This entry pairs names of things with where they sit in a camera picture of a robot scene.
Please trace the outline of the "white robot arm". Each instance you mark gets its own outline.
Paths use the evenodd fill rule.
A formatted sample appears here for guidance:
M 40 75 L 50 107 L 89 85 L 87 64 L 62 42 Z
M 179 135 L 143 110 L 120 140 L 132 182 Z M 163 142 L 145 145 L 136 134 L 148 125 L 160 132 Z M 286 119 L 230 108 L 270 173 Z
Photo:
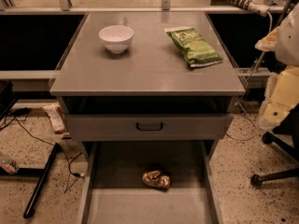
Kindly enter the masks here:
M 268 78 L 259 111 L 258 125 L 272 130 L 299 104 L 299 5 L 255 48 L 274 51 L 276 59 L 286 65 L 280 74 L 272 73 Z

